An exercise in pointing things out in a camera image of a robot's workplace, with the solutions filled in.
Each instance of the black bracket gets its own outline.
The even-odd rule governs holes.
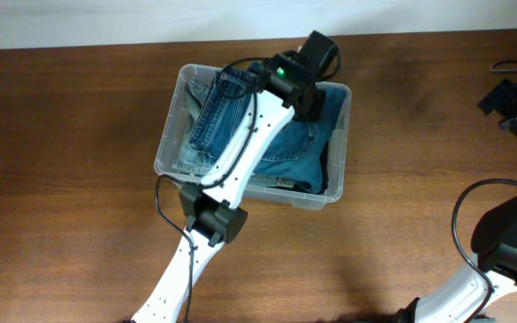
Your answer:
[[[418,301],[420,301],[420,298],[416,297],[405,309],[400,309],[396,312],[392,323],[414,323]]]
[[[219,242],[231,243],[247,221],[248,213],[241,208],[231,210],[228,203],[218,203],[195,186],[180,189],[180,203],[187,216],[187,230],[200,232],[214,247]]]
[[[275,94],[283,100],[283,107],[293,106],[295,121],[317,121],[326,94],[316,82],[337,54],[334,40],[313,31],[298,52],[289,50],[263,61],[257,90]]]
[[[517,285],[517,196],[484,214],[471,247],[480,269],[510,277]]]

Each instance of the blue jeans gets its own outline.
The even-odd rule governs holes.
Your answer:
[[[196,79],[192,79],[188,83],[186,90],[191,93],[191,95],[186,96],[186,102],[184,102],[189,116],[179,150],[179,157],[172,164],[172,168],[195,176],[204,176],[213,168],[216,158],[209,153],[195,150],[188,140],[200,117],[201,107],[205,102],[208,86]],[[263,188],[292,188],[294,181],[279,178],[278,176],[255,174],[250,177],[249,184]]]
[[[196,151],[207,153],[217,159],[228,144],[236,127],[241,123],[242,114],[250,102],[250,95],[238,100],[223,97],[216,88],[217,83],[227,95],[238,95],[245,91],[256,77],[249,71],[230,69],[208,89],[192,91],[194,96],[205,93],[206,97],[200,117],[194,125],[188,140]],[[340,89],[326,90],[326,99],[318,122],[291,121],[272,141],[255,173],[292,179],[307,192],[318,194],[322,188],[322,168],[320,154],[332,136],[346,92]]]

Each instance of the black electronic device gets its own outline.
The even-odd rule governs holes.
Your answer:
[[[471,242],[483,271],[494,270],[517,284],[517,196],[488,211]]]
[[[323,76],[335,57],[339,55],[334,40],[313,31],[301,49],[287,50],[262,62],[258,90],[272,92],[283,100],[284,107],[293,107],[297,121],[316,121],[324,106],[325,93],[317,89],[316,82]]]

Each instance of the jeans pocket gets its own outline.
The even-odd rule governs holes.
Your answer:
[[[250,95],[240,99],[225,98],[243,94],[251,81],[251,73],[229,70],[217,80],[218,73],[210,84],[200,116],[188,142],[198,151],[218,158],[231,139],[232,132],[241,122],[242,114],[249,104]]]
[[[291,121],[270,143],[262,161],[295,161],[308,151],[318,135],[316,123]]]

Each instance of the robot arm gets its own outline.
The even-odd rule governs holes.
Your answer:
[[[471,256],[486,272],[494,292],[486,306],[517,292],[517,197],[488,211],[472,236]],[[442,287],[400,310],[396,323],[465,322],[482,304],[488,286],[470,266],[462,268]]]
[[[244,188],[278,132],[292,119],[313,121],[320,116],[324,92],[316,82],[323,80],[322,74],[337,54],[336,45],[314,31],[299,53],[286,53],[262,62],[253,99],[215,167],[199,186],[180,190],[187,216],[184,233],[195,245],[193,285],[210,259],[224,243],[232,242],[245,223],[247,213],[239,208]],[[131,322],[176,322],[188,297],[189,265],[190,246],[181,237],[161,280]]]

